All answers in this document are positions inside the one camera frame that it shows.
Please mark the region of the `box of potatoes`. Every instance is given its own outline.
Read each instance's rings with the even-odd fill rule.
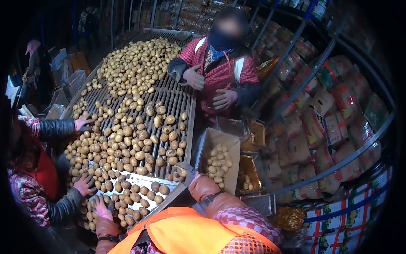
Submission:
[[[240,164],[240,139],[212,128],[202,135],[197,169],[207,173],[220,189],[235,195]]]

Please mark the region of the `dirty glove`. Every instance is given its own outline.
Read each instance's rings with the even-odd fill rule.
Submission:
[[[114,201],[110,200],[110,202],[108,204],[109,208],[110,208],[110,206],[111,206],[111,208],[113,208],[113,204],[114,204]],[[106,205],[104,204],[103,194],[95,196],[94,206],[95,206],[94,209],[96,210],[96,215],[97,215],[98,219],[103,217],[103,218],[113,221],[113,215],[112,215],[111,210],[107,209]]]
[[[196,65],[187,69],[183,73],[183,78],[188,82],[188,85],[196,90],[202,90],[204,87],[204,77],[198,74],[196,71],[200,68],[200,65]]]
[[[187,164],[186,162],[178,162],[176,166],[186,169],[186,171],[188,172],[184,184],[189,187],[199,173],[197,172],[197,170],[194,169],[194,167],[192,167],[190,164]]]
[[[86,124],[93,123],[94,120],[88,119],[90,115],[82,115],[77,120],[75,120],[75,130],[78,132],[84,132],[86,130],[91,130],[90,127],[84,126]]]
[[[236,91],[217,89],[216,93],[221,93],[221,95],[213,98],[213,106],[215,110],[225,110],[238,99]]]
[[[90,188],[95,183],[95,179],[93,179],[92,175],[84,173],[82,177],[78,177],[78,179],[79,180],[73,184],[73,187],[76,188],[83,197],[97,190],[96,187]]]

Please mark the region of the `blue bandana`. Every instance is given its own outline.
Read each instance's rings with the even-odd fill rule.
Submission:
[[[212,60],[213,61],[215,61],[215,60],[219,59],[220,57],[224,56],[223,50],[217,50],[217,49],[213,48],[212,45],[210,45],[210,51],[213,53],[213,55],[212,55]],[[224,52],[226,52],[226,54],[228,52],[230,52],[230,51],[231,51],[231,49],[224,50]]]

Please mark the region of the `reflective stripe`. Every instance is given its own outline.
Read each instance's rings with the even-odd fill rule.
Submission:
[[[206,37],[204,37],[203,39],[201,39],[201,40],[197,43],[196,48],[194,49],[194,52],[195,52],[195,53],[196,53],[197,50],[203,45],[203,43],[204,43],[205,40],[206,40]]]
[[[244,65],[244,58],[238,59],[234,63],[234,79],[237,83],[240,83],[240,76],[242,72],[242,66]]]

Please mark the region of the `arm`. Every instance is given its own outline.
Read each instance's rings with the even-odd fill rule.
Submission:
[[[201,39],[202,38],[196,38],[192,40],[181,54],[168,65],[169,76],[181,85],[186,85],[186,80],[183,79],[183,73],[192,66],[194,50]]]
[[[237,92],[237,106],[251,106],[259,97],[261,86],[259,85],[258,76],[254,67],[254,60],[251,57],[244,58],[244,66],[240,75],[240,84],[238,88],[231,90]]]

